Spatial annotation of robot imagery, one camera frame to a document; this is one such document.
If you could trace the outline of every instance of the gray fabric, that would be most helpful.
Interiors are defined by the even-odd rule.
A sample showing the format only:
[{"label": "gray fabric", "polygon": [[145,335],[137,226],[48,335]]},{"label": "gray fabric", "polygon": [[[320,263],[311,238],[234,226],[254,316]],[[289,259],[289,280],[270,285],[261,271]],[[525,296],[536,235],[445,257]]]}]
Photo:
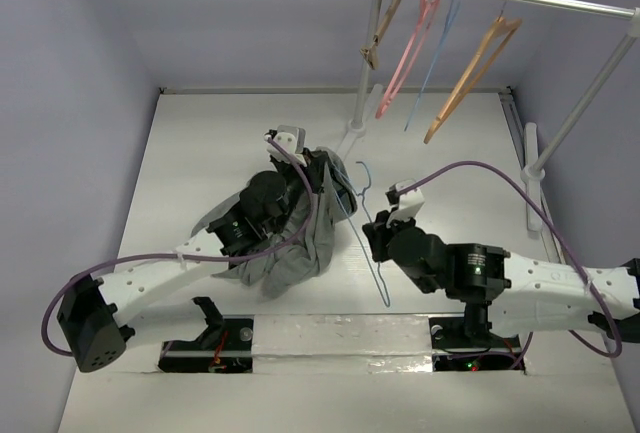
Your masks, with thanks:
[{"label": "gray fabric", "polygon": [[[236,268],[218,274],[218,277],[237,278],[247,286],[264,280],[262,282],[262,292],[267,297],[275,298],[282,295],[291,286],[317,276],[326,270],[333,255],[335,224],[347,218],[340,206],[334,186],[334,179],[340,179],[340,176],[337,174],[332,176],[331,169],[337,169],[347,178],[348,175],[340,158],[331,150],[323,150],[329,154],[331,164],[327,163],[325,165],[322,192],[319,195],[314,195],[317,206],[313,211],[313,216],[306,232],[291,245],[266,257],[238,265]],[[352,201],[352,204],[355,205],[353,191],[348,186],[346,189],[348,190],[349,201]],[[224,215],[238,201],[238,195],[237,193],[227,198],[205,215],[193,229],[193,234],[200,231],[211,221]],[[309,214],[309,208],[309,196],[305,192],[300,196],[283,232],[273,235],[269,239],[270,246],[277,245],[284,238],[288,238],[295,233]]]}]

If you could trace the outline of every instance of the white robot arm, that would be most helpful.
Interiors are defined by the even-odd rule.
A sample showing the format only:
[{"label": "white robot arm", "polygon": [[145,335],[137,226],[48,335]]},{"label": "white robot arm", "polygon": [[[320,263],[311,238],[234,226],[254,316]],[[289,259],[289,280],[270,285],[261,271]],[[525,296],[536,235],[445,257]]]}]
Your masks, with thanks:
[{"label": "white robot arm", "polygon": [[[424,203],[419,189],[387,193],[390,211],[363,226],[374,261],[394,261],[423,292],[443,289],[465,304],[463,331],[472,344],[548,330],[604,330],[601,307],[578,273],[567,265],[525,258],[480,244],[445,244],[416,226]],[[640,261],[609,269],[586,269],[601,293],[622,341],[640,342]]]},{"label": "white robot arm", "polygon": [[317,173],[324,172],[328,156],[305,149],[300,128],[281,126],[265,140],[276,171],[253,176],[222,217],[173,252],[141,255],[147,261],[98,278],[77,275],[61,290],[57,319],[80,371],[101,369],[126,348],[143,344],[187,340],[206,349],[220,340],[224,319],[210,298],[196,297],[190,304],[176,306],[155,303],[190,283],[270,254],[295,239],[268,248],[269,238],[282,231],[301,194],[312,196],[314,209],[321,184]]}]

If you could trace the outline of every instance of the orange hanger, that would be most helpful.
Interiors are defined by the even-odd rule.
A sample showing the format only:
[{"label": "orange hanger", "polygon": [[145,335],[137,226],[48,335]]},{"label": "orange hanger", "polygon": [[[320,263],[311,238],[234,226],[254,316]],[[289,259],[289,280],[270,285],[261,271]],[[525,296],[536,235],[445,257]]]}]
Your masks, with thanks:
[{"label": "orange hanger", "polygon": [[[520,25],[522,24],[521,19],[507,21],[504,17],[499,16],[491,25],[489,30],[485,33],[480,46],[476,50],[476,54],[473,56],[471,63],[467,66],[467,69],[460,77],[458,84],[449,95],[447,102],[444,104],[440,113],[435,120],[431,123],[431,127],[424,137],[424,142],[429,143],[429,140],[433,138],[436,131],[442,126],[442,124],[447,121],[447,118],[451,116],[453,110],[455,110],[458,105],[462,102],[465,96],[471,91],[471,89],[480,81],[480,79],[487,72],[489,67],[493,64],[493,62],[498,58],[504,47],[507,46],[511,37],[518,31]],[[502,42],[495,49],[493,54],[489,57],[489,59],[484,63],[484,65],[479,69],[479,71],[472,77],[475,70],[478,68],[480,60],[487,52],[491,44],[494,40],[501,38],[504,36]]]},{"label": "orange hanger", "polygon": [[389,24],[391,23],[393,16],[396,14],[401,1],[402,0],[391,0],[391,4],[389,5],[389,8],[387,8],[384,18],[382,18],[382,21],[380,22],[380,26],[378,26],[376,33],[373,35],[371,45],[360,48],[360,53],[364,57],[365,61],[369,63],[369,67],[372,70],[378,68],[378,46],[380,45],[387,28],[389,28]]}]

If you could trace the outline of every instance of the hanger hook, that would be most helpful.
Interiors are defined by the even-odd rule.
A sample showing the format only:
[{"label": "hanger hook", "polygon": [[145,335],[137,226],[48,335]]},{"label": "hanger hook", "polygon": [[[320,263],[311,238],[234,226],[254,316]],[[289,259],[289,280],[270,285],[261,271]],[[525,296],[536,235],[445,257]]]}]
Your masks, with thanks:
[{"label": "hanger hook", "polygon": [[502,8],[500,9],[500,14],[498,15],[498,17],[501,17],[501,16],[502,16],[502,14],[504,13],[504,9],[505,9],[505,7],[507,6],[507,1],[509,1],[509,0],[504,0],[504,1],[502,2]]}]

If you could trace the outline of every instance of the white wall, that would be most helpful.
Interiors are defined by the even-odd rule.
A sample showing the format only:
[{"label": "white wall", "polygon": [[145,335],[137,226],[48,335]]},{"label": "white wall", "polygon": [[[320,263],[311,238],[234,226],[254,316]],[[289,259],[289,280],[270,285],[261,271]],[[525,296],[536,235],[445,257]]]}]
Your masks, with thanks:
[{"label": "white wall", "polygon": [[[351,86],[358,84],[359,49],[371,0],[117,0],[125,21],[162,86]],[[419,0],[403,0],[380,48],[373,79],[388,83],[417,20]],[[500,0],[463,0],[456,26],[432,76],[455,84]],[[407,85],[422,84],[438,43],[449,0]],[[555,12],[509,4],[524,24],[483,79],[505,86],[520,78]]]},{"label": "white wall", "polygon": [[0,0],[3,432],[57,430],[75,364],[45,350],[40,318],[116,254],[157,99],[110,1]]},{"label": "white wall", "polygon": [[[640,0],[587,0],[634,7]],[[566,14],[516,88],[526,121],[546,144],[627,29],[625,22]],[[555,222],[590,266],[640,257],[640,43],[618,69],[546,167],[545,192]],[[615,361],[640,427],[640,345]]]}]

